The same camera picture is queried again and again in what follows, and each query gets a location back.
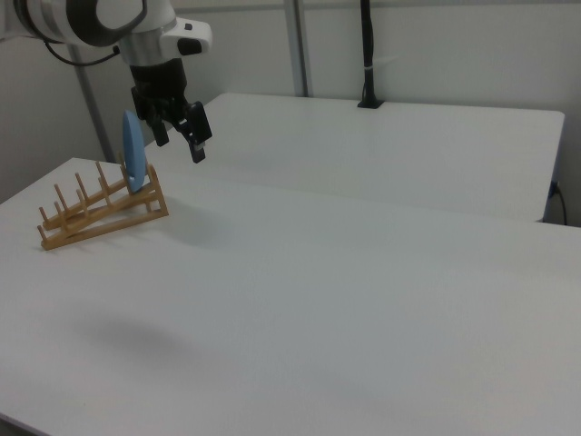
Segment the wooden peg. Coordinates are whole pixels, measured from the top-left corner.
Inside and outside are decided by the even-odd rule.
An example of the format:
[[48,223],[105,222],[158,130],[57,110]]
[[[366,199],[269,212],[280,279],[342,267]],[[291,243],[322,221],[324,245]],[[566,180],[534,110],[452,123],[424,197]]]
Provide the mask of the wooden peg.
[[123,158],[123,152],[121,150],[117,152],[117,161],[122,168],[125,167],[125,159]]
[[79,197],[79,202],[81,203],[81,207],[83,207],[84,216],[88,217],[89,216],[89,209],[87,208],[87,201],[84,199],[83,194],[81,193],[80,189],[76,190],[76,194]]
[[123,175],[123,181],[125,182],[125,186],[128,188],[127,190],[129,193],[133,193],[131,189],[129,189],[129,176],[127,175],[127,170],[123,165],[121,165],[121,174]]
[[89,195],[87,194],[87,191],[84,189],[84,184],[83,181],[81,180],[81,176],[79,175],[79,173],[75,173],[74,176],[76,177],[76,181],[79,183],[79,187],[81,188],[81,192],[83,193],[84,199],[87,200],[89,198]]
[[101,176],[101,186],[103,187],[103,190],[106,191],[107,193],[109,193],[109,185],[107,184],[107,179],[105,179],[105,174],[103,173],[103,168],[101,168],[101,164],[98,162],[95,162],[95,165],[97,165],[97,171],[99,172],[99,175]]
[[43,226],[42,225],[39,225],[36,228],[38,229],[38,232],[40,232],[40,235],[43,238],[43,243],[46,243],[46,234],[44,234]]
[[107,205],[111,206],[111,199],[109,198],[109,193],[107,192],[107,185],[101,177],[99,177],[99,184],[101,185],[101,192],[103,193],[103,197],[107,202]]
[[39,207],[40,214],[43,216],[44,224],[48,223],[48,216],[46,216],[46,212],[44,211],[44,207]]
[[63,197],[63,193],[61,192],[61,188],[59,188],[58,184],[55,183],[54,189],[56,190],[56,194],[58,195],[59,200],[63,204],[64,211],[69,212],[69,208],[67,207],[66,202],[64,201],[64,197]]
[[61,222],[61,228],[63,230],[68,230],[69,226],[66,225],[66,219],[64,218],[63,211],[61,211],[61,206],[58,205],[58,202],[54,202],[54,207],[56,208],[56,213],[58,213],[59,221]]

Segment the table surface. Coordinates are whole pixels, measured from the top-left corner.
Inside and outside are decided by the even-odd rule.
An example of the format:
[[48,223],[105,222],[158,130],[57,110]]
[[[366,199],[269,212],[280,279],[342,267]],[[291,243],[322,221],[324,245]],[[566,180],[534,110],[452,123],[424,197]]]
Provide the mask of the table surface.
[[160,169],[233,182],[534,222],[544,216],[564,116],[434,104],[223,94],[192,169],[183,138],[149,147]]
[[4,415],[54,436],[581,429],[577,229],[152,163],[169,217],[53,252],[36,207],[75,172],[96,189],[92,163],[0,205]]

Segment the black mount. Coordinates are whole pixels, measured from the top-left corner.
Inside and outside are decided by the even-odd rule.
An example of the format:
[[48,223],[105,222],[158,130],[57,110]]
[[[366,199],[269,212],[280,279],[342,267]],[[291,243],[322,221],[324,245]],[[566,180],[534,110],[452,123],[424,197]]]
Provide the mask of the black mount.
[[383,104],[375,96],[375,80],[373,77],[373,23],[371,22],[371,6],[369,0],[361,0],[361,29],[363,32],[363,62],[365,65],[365,84],[363,96],[358,107],[377,109]]
[[150,126],[155,142],[161,147],[170,141],[163,123],[166,121],[186,139],[193,161],[201,162],[206,157],[203,146],[212,138],[212,129],[203,104],[189,104],[183,96],[187,80],[182,60],[132,66],[131,72],[135,81],[132,94],[137,116]]

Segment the table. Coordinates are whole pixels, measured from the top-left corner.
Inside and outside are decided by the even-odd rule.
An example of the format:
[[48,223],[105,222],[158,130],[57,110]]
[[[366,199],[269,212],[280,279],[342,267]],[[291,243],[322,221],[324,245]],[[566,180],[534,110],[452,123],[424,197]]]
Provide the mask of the table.
[[564,116],[558,112],[223,94],[192,169],[171,132],[163,168],[233,182],[534,222],[543,218]]
[[577,229],[152,163],[169,217],[54,252],[36,206],[92,163],[0,205],[4,415],[54,436],[578,433]]

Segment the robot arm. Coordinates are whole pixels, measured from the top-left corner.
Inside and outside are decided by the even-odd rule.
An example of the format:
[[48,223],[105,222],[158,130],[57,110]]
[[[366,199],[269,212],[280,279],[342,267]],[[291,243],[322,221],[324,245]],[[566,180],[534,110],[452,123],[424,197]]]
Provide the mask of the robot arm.
[[[119,26],[112,25],[123,18]],[[187,140],[192,159],[204,157],[212,137],[201,103],[189,104],[182,57],[205,53],[212,30],[176,17],[169,0],[0,0],[0,41],[29,36],[53,43],[118,44],[135,81],[137,115],[158,145],[169,142],[164,121]]]

